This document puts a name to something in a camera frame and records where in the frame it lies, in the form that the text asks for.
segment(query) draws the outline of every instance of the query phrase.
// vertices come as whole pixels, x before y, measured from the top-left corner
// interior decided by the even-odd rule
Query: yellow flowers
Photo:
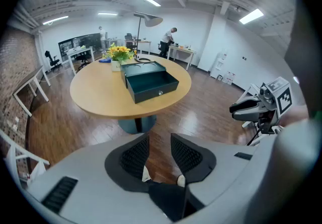
[[[133,52],[130,52],[131,49],[125,46],[115,46],[113,43],[107,51],[107,55],[112,58],[112,60],[124,61],[131,59],[134,55]]]

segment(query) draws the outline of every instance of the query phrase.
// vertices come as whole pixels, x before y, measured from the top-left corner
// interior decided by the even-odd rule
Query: round wooden table
[[[71,98],[91,114],[119,119],[119,125],[128,133],[149,131],[155,124],[156,113],[175,104],[188,93],[191,78],[183,67],[173,61],[158,56],[143,56],[163,65],[179,81],[175,91],[135,104],[121,72],[112,72],[110,63],[94,61],[81,69],[71,81]],[[136,61],[133,58],[126,63]]]

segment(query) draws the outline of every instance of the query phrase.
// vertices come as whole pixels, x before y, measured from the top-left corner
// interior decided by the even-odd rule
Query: person
[[[160,46],[161,46],[161,53],[160,57],[167,57],[167,52],[169,50],[169,45],[174,43],[172,33],[175,33],[178,29],[177,28],[171,28],[168,30],[162,37],[162,40],[160,41]]]
[[[106,51],[106,45],[105,45],[105,34],[106,31],[102,28],[102,26],[99,27],[100,29],[100,33],[101,33],[101,46],[102,46],[102,50]]]

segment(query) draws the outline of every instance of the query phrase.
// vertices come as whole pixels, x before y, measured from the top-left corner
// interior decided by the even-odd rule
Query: blue object
[[[104,58],[99,60],[100,63],[111,63],[111,58]]]

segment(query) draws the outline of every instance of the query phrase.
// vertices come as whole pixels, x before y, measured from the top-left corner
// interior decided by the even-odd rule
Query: white railing
[[[29,157],[35,161],[38,161],[36,167],[34,168],[34,170],[30,174],[30,178],[27,181],[27,185],[29,185],[30,182],[32,182],[36,177],[38,177],[39,175],[43,174],[46,171],[44,164],[50,165],[49,161],[44,160],[44,159],[32,154],[31,152],[27,151],[26,149],[22,148],[19,144],[12,141],[10,139],[10,137],[7,136],[5,134],[5,132],[3,132],[1,129],[0,129],[0,136],[3,138],[3,140],[5,140],[10,145],[9,151],[8,151],[7,156],[5,158],[5,162],[6,162],[8,170],[9,170],[9,172],[10,172],[10,174],[17,186],[21,187],[21,183],[20,183],[19,175],[18,175],[18,170],[17,170],[17,160]],[[22,155],[16,156],[16,151],[22,153]]]

